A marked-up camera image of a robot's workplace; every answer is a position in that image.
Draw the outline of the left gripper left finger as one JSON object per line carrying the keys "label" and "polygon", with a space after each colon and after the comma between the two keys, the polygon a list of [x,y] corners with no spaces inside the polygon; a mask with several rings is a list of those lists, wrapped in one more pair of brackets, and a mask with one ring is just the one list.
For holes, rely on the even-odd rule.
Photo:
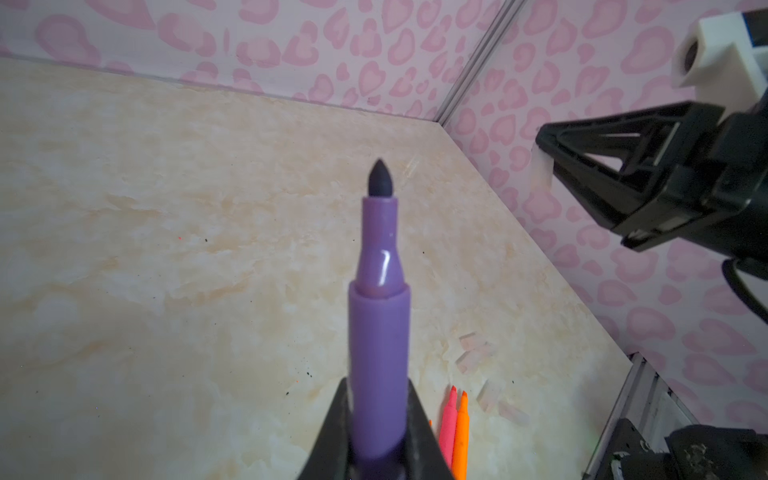
{"label": "left gripper left finger", "polygon": [[298,480],[349,479],[350,440],[347,378],[338,384]]}

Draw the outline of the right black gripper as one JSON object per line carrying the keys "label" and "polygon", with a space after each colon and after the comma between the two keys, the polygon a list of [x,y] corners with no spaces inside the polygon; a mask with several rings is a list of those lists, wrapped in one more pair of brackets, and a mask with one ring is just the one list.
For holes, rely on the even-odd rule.
{"label": "right black gripper", "polygon": [[[555,177],[598,225],[627,233],[622,246],[642,252],[694,232],[692,242],[736,260],[745,273],[765,276],[767,97],[718,126],[723,113],[721,106],[684,101],[547,123],[535,144],[553,159]],[[658,220],[624,227],[714,130],[700,165],[713,176],[714,186],[702,200],[715,212],[669,211]]]}

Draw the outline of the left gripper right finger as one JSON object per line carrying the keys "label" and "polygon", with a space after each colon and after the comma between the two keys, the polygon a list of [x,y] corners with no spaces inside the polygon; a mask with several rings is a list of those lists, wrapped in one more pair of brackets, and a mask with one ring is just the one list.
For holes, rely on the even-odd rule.
{"label": "left gripper right finger", "polygon": [[454,479],[411,380],[408,381],[405,472],[408,480]]}

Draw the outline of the purple marker pen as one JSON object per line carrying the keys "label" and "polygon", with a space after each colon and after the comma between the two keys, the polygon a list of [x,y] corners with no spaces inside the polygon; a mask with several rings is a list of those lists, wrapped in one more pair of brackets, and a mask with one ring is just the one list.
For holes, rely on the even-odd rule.
{"label": "purple marker pen", "polygon": [[350,441],[360,479],[394,479],[407,428],[411,290],[397,250],[398,200],[383,160],[362,199],[361,248],[348,287]]}

